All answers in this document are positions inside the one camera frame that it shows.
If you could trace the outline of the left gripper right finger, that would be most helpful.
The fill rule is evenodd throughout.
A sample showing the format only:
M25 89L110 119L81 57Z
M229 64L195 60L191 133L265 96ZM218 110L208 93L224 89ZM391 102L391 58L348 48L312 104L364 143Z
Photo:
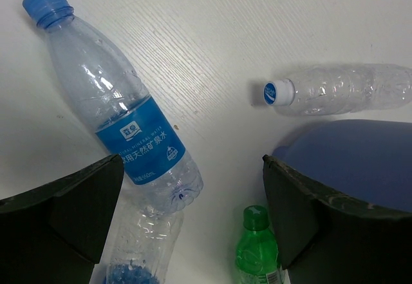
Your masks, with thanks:
M411 213L388 209L263 157L263 182L291 283L410 283Z

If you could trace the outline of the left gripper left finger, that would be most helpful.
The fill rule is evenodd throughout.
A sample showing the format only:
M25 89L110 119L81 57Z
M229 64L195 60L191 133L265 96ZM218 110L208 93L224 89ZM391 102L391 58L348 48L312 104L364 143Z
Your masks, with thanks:
M119 155L1 200L1 283L89 283L124 178Z

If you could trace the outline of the blue label water bottle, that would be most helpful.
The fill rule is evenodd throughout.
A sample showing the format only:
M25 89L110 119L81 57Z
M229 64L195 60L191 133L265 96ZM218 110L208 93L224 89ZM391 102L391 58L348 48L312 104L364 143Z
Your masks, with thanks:
M171 214L193 203L203 189L198 166L121 50L67 0L23 0L23 8L46 34L70 106L122 158L145 204Z

